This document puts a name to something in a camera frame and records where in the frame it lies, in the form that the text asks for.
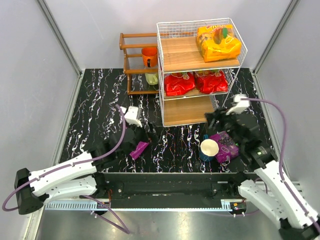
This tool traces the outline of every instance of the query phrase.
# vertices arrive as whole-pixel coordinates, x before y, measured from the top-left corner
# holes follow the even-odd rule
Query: wire mesh shelf
[[[102,200],[108,205],[109,200]],[[95,201],[90,200],[57,200],[45,205],[46,210],[63,210],[63,211],[105,211],[106,209]]]
[[[234,35],[241,41],[240,55],[234,59],[204,62],[196,43],[198,28],[227,24],[233,26]],[[157,43],[164,73],[239,68],[248,51],[231,18],[159,22],[157,23]]]
[[[241,52],[237,58],[204,62],[197,44],[197,31],[199,27],[213,25],[233,26],[233,33],[241,42]],[[163,126],[170,127],[205,122],[204,114],[219,108],[215,95],[227,94],[228,97],[248,51],[235,24],[231,18],[159,22],[157,23],[156,39],[158,46],[159,101]],[[204,94],[197,89],[193,89],[185,95],[166,95],[165,74],[214,69],[224,72],[228,83],[228,92]]]

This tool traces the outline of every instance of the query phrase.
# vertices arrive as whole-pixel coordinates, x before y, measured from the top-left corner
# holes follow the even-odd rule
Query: wooden rack
[[[159,89],[146,89],[132,91],[132,74],[157,73],[157,68],[145,69],[141,53],[128,54],[128,49],[142,49],[146,47],[158,47],[156,33],[120,33],[120,50],[123,50],[123,71],[127,76],[128,95],[157,94]]]

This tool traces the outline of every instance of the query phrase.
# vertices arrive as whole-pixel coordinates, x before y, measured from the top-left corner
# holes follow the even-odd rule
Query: yellow snack bag
[[[232,24],[199,27],[196,40],[205,62],[233,59],[241,53],[241,42],[234,37]]]

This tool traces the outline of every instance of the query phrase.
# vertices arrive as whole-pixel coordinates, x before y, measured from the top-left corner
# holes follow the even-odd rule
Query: metal frame
[[[229,196],[222,186],[234,177],[236,173],[105,173],[105,181],[112,190],[112,209],[114,211],[186,211],[186,212],[225,212],[230,205],[226,203],[240,202],[244,196]],[[247,173],[251,179],[256,179],[255,173]],[[61,186],[71,186],[71,182]],[[259,191],[265,191],[263,182],[258,182]],[[294,183],[300,193],[299,184]],[[269,189],[268,195],[275,194]],[[75,197],[68,193],[54,202],[49,202],[46,209],[54,210],[85,210],[87,199]],[[101,201],[108,199],[107,193],[101,196]]]
[[[219,175],[224,174],[224,173],[215,173],[214,179],[218,179],[220,178]],[[211,187],[216,186],[217,184],[223,184],[226,183],[226,181],[220,181],[219,183],[213,183],[211,185]],[[301,191],[301,186],[299,185],[298,182],[293,182],[294,187],[298,190],[299,194],[302,194]],[[258,191],[261,191],[263,193],[266,192],[266,188],[265,188],[265,184],[263,181],[257,181],[255,183],[256,188],[258,189]],[[126,194],[126,184],[123,186],[124,188],[124,194]],[[267,195],[269,197],[271,197],[271,199],[273,200],[275,195],[274,193],[268,189]],[[101,202],[108,202],[109,200],[107,198],[100,198],[99,201]],[[114,211],[134,211],[134,212],[150,212],[150,211],[157,211],[157,212],[229,212],[231,210],[231,204],[232,202],[240,202],[242,201],[242,199],[221,199],[220,203],[219,200],[217,201],[217,203],[219,204],[219,207],[206,207],[206,208],[179,208],[179,206],[177,208],[159,208],[157,206],[155,206],[155,208],[145,208],[145,205],[143,205],[140,208],[133,208],[133,207],[129,207],[129,208],[114,208],[114,206],[112,205],[112,209]],[[99,208],[97,203],[95,201],[88,201],[87,199],[82,199],[82,198],[66,198],[66,199],[60,199],[60,200],[56,200],[56,201],[52,201],[49,202],[46,206],[45,206],[46,210],[59,210],[59,211],[64,211],[64,210],[72,210],[72,211],[86,211],[86,210],[93,210],[93,211],[104,211],[105,209],[103,208]]]
[[[251,75],[252,75],[253,82],[254,82],[254,85],[255,85],[255,88],[256,88],[256,91],[257,91],[257,94],[258,94],[259,98],[265,99],[265,95],[264,95],[264,92],[261,89],[259,78],[258,78],[257,74],[255,74],[255,73],[253,73],[251,71]],[[273,150],[274,150],[276,156],[278,158],[280,158],[281,144],[280,144],[279,139],[277,137],[275,125],[274,125],[274,123],[273,123],[273,121],[271,119],[271,114],[270,114],[269,108],[263,102],[261,102],[260,105],[261,105],[261,108],[262,108],[262,111],[263,111],[263,115],[264,115],[264,118],[265,118],[266,125],[267,125],[268,130],[269,130],[269,134],[270,134],[270,137],[271,137],[272,145],[273,145],[273,148],[274,148]],[[284,171],[286,172],[286,174],[290,177],[286,162],[283,163],[283,168],[284,168]]]
[[[285,10],[280,22],[276,26],[270,41],[268,42],[266,48],[263,51],[263,54],[261,55],[258,63],[256,64],[256,66],[253,69],[253,72],[255,74],[258,74],[258,72],[259,72],[262,64],[264,63],[267,55],[269,54],[270,50],[274,46],[276,40],[278,39],[278,37],[279,37],[280,33],[282,32],[282,30],[284,29],[284,27],[286,26],[290,16],[292,15],[294,10],[296,9],[296,7],[297,7],[299,2],[300,2],[300,0],[291,0],[291,2],[288,4],[288,7],[286,8],[286,10]]]
[[[61,31],[59,30],[59,27],[58,27],[53,15],[52,15],[50,9],[49,9],[46,1],[45,0],[35,0],[35,1],[38,3],[38,5],[39,5],[39,7],[40,7],[40,9],[41,9],[46,21],[47,21],[47,23],[49,24],[53,34],[55,35],[55,37],[56,37],[56,39],[58,41],[58,43],[60,44],[65,56],[67,57],[67,59],[69,60],[70,64],[72,65],[72,68],[74,69],[75,73],[78,76],[80,76],[81,73],[82,73],[82,70],[79,67],[76,59],[74,58],[72,52],[70,51],[70,49],[69,49],[69,47],[67,45],[67,42],[64,39]]]
[[[66,112],[64,123],[59,135],[58,144],[53,154],[52,164],[51,164],[52,166],[59,163],[60,156],[62,154],[63,146],[65,143],[65,139],[68,133],[70,120],[74,112],[75,104],[78,98],[78,93],[80,90],[80,86],[81,86],[84,74],[85,74],[85,71],[83,71],[82,74],[78,77],[78,80],[76,81],[76,85],[74,86],[74,89],[72,91],[71,99],[68,105],[68,110]],[[43,211],[44,211],[44,207],[30,215],[24,236],[22,238],[23,240],[36,239]]]

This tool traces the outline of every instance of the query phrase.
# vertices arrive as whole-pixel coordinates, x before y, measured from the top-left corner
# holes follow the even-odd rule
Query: blue cup
[[[209,139],[208,135],[203,136],[203,141],[200,144],[199,157],[204,162],[210,162],[215,158],[215,155],[219,152],[218,143],[212,139]]]

